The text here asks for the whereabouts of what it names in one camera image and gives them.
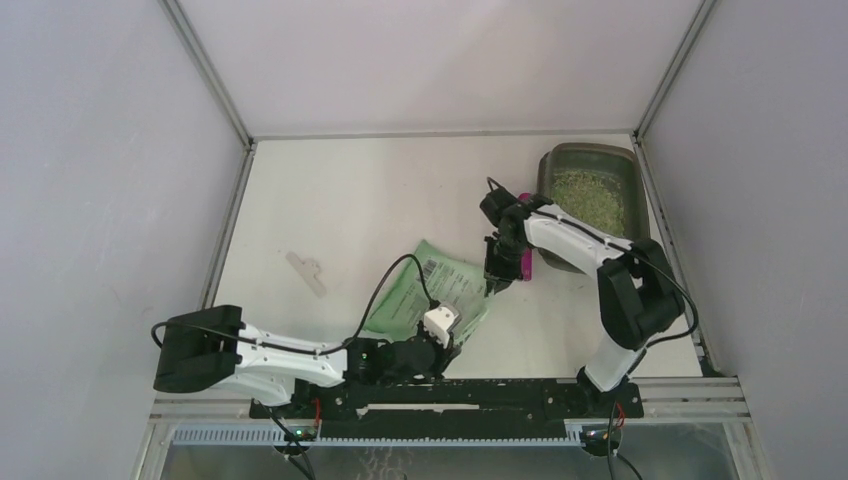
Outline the magenta plastic scoop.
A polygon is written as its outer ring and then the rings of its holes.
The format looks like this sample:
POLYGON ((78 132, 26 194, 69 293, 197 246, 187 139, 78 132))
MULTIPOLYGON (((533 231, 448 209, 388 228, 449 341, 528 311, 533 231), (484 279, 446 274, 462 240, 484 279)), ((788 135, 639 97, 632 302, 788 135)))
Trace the magenta plastic scoop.
POLYGON ((532 249, 527 246, 521 256, 520 261, 520 280, 529 282, 533 275, 533 253, 532 249))

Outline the green cat litter bag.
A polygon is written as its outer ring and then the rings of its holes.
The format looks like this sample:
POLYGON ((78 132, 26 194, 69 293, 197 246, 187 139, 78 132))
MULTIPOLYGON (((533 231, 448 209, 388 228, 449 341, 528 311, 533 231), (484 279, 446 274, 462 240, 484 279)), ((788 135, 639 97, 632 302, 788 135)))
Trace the green cat litter bag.
POLYGON ((403 263, 372 307, 364 330, 392 341, 405 340, 415 333, 430 301, 436 300, 459 312, 453 336, 463 345, 488 315, 483 269, 452 258, 425 240, 419 242, 414 256, 419 262, 403 263))

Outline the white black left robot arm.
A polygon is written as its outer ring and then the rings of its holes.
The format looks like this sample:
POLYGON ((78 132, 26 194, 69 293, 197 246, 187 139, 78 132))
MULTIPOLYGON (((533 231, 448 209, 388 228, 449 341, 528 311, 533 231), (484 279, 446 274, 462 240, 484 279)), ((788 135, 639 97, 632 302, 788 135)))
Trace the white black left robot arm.
POLYGON ((435 380, 460 352, 455 333, 462 316, 448 304, 433 304, 405 340, 350 337, 338 346, 272 334, 244 322, 242 312, 224 305, 155 324, 151 336, 160 354, 154 390, 227 390, 298 417, 313 401, 308 385, 435 380))

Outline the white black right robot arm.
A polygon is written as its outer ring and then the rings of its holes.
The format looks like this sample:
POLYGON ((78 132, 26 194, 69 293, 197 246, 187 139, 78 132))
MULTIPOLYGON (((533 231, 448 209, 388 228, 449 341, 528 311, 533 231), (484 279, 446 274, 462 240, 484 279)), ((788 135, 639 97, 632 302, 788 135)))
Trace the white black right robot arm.
POLYGON ((616 388, 652 346, 671 340, 668 329, 691 306, 675 280, 663 247, 645 238, 615 237, 564 212, 551 199, 524 199, 493 179, 480 209, 494 227, 484 260, 486 293, 496 295, 523 279, 522 259, 544 250, 594 279, 604 334, 579 370, 578 402, 592 416, 618 400, 616 388))

